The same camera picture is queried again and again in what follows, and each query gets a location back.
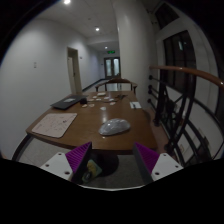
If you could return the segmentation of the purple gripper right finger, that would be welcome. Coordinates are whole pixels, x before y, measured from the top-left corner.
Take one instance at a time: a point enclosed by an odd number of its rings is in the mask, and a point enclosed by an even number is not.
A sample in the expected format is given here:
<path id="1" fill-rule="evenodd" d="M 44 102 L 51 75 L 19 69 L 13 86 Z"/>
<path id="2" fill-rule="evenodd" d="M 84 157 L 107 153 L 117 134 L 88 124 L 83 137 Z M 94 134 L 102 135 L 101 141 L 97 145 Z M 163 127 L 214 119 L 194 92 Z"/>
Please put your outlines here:
<path id="1" fill-rule="evenodd" d="M 139 143 L 134 144 L 133 154 L 144 183 L 152 183 L 182 169 L 167 153 L 158 154 Z"/>

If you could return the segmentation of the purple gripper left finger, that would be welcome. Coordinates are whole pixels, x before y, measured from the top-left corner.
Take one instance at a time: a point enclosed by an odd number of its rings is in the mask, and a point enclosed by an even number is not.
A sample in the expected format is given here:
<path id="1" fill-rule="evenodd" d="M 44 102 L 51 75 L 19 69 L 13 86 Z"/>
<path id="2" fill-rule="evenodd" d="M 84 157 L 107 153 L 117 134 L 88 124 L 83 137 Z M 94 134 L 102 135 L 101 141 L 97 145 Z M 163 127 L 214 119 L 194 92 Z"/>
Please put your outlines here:
<path id="1" fill-rule="evenodd" d="M 58 152 L 45 162 L 41 169 L 65 180 L 79 182 L 87 170 L 91 149 L 92 143 L 88 142 L 68 153 Z"/>

